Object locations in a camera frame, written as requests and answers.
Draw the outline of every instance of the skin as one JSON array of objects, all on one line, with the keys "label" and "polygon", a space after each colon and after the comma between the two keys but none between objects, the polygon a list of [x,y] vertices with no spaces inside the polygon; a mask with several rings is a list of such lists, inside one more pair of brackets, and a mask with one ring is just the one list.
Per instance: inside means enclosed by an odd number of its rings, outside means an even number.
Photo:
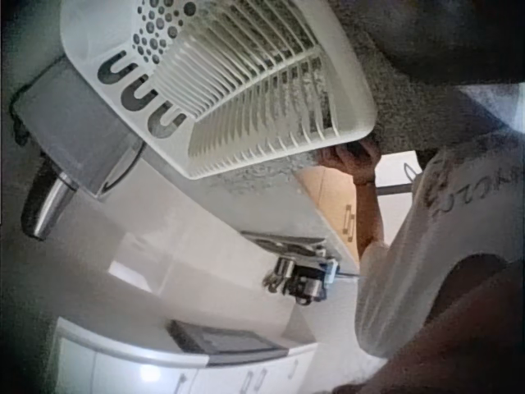
[{"label": "skin", "polygon": [[[354,178],[361,256],[382,241],[374,173],[381,158],[369,138],[361,149],[324,149],[320,164]],[[445,279],[422,330],[368,382],[334,390],[352,393],[525,392],[523,261],[490,254],[458,262]]]}]

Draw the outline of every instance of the white plastic dish rack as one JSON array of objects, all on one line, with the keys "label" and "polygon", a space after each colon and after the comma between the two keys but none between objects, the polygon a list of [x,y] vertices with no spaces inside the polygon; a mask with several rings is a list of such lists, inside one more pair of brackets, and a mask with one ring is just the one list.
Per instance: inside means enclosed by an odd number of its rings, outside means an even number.
[{"label": "white plastic dish rack", "polygon": [[62,0],[76,69],[190,179],[358,140],[376,120],[323,0]]}]

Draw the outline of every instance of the u-shaped slot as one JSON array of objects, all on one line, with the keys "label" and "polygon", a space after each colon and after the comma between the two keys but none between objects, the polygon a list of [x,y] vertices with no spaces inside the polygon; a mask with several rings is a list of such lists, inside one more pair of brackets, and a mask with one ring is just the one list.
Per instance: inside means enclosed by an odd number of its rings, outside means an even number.
[{"label": "u-shaped slot", "polygon": [[169,125],[164,126],[161,124],[161,118],[166,112],[171,108],[171,104],[165,102],[161,107],[159,107],[154,113],[152,113],[148,119],[148,130],[152,136],[156,138],[168,138],[179,126],[186,120],[186,115],[184,113],[179,114],[173,122]]},{"label": "u-shaped slot", "polygon": [[148,76],[144,74],[132,84],[127,86],[124,90],[122,90],[121,103],[125,109],[132,112],[140,111],[157,97],[158,94],[155,90],[150,90],[145,96],[141,98],[135,97],[135,91],[147,80]]},{"label": "u-shaped slot", "polygon": [[112,66],[121,60],[125,55],[126,51],[120,51],[117,55],[102,63],[102,65],[98,68],[98,80],[105,85],[113,85],[138,67],[136,63],[131,63],[122,70],[113,72]]}]

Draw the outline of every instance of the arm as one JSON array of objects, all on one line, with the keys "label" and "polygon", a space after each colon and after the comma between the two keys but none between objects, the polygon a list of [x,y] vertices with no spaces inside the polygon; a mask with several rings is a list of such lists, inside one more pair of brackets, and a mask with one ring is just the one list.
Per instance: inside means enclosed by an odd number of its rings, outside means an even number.
[{"label": "arm", "polygon": [[377,201],[376,166],[381,159],[370,138],[321,150],[319,163],[351,175],[357,195],[357,247],[359,257],[373,241],[383,241],[383,221]]}]

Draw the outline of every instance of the shirt sleeve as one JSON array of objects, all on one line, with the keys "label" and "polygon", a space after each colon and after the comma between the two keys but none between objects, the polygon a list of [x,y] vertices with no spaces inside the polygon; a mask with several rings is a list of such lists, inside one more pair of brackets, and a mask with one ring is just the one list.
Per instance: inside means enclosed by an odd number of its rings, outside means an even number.
[{"label": "shirt sleeve", "polygon": [[384,242],[372,242],[361,258],[359,266],[358,299],[355,312],[355,333],[359,346],[370,355],[386,357],[383,351],[382,332],[384,292],[381,280],[389,246]]}]

